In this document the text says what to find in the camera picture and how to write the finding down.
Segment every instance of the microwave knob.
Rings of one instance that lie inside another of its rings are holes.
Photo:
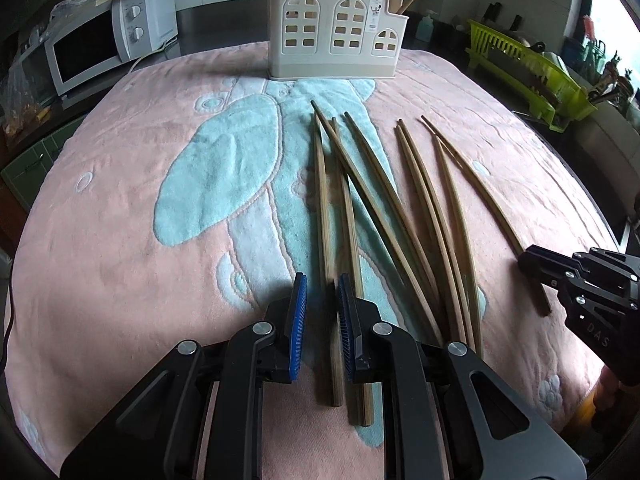
[[[131,39],[133,41],[137,41],[140,38],[142,38],[142,36],[144,36],[144,35],[145,35],[144,29],[141,28],[141,27],[136,27],[136,28],[133,29],[133,33],[131,35]]]
[[[129,19],[133,20],[140,14],[140,6],[134,5],[129,9]]]

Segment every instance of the plastic basket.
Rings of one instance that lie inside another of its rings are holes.
[[[269,0],[271,78],[393,77],[407,16],[390,0]]]
[[[589,102],[587,91],[559,66],[497,30],[473,20],[469,20],[469,23],[471,24],[471,48],[466,50],[470,56],[469,68],[474,69],[480,64],[508,83],[527,99],[529,113],[545,121],[549,129],[564,132],[571,120],[579,121],[596,110],[596,107]],[[499,49],[537,76],[555,96],[558,104],[553,106],[535,89],[489,61],[487,58],[491,47]]]

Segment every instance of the pink blanket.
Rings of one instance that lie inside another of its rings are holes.
[[[448,62],[402,52],[393,80],[269,82],[266,49],[194,54],[123,78],[47,175],[15,259],[6,376],[18,426],[53,471],[177,342],[228,339],[301,271],[310,282],[303,365],[297,383],[266,385],[264,478],[382,478],[379,390],[371,428],[318,401],[328,378],[314,325],[312,98],[328,116],[348,110],[356,119],[419,233],[424,220],[393,127],[398,118],[408,124],[445,205],[418,122],[425,114],[473,164],[525,245],[614,249],[561,162]],[[372,183],[346,126],[342,136]],[[562,428],[602,362],[564,327],[555,298],[540,316],[491,213],[451,169],[485,300],[485,360]],[[330,190],[337,202],[334,183]],[[367,299],[420,335],[411,296],[358,199],[356,221]]]

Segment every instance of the window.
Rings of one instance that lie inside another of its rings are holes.
[[[596,38],[602,40],[607,48],[607,61],[615,51],[622,60],[618,63],[620,75],[631,68],[631,83],[635,90],[640,88],[640,31],[626,12],[620,0],[593,0],[591,3]]]

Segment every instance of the cabinet handle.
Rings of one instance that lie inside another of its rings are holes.
[[[35,162],[32,162],[28,166],[25,166],[24,172],[27,173],[27,172],[37,168],[40,165],[40,163],[42,162],[43,158],[44,158],[44,153],[41,153],[40,156],[38,157],[38,160],[36,160]]]

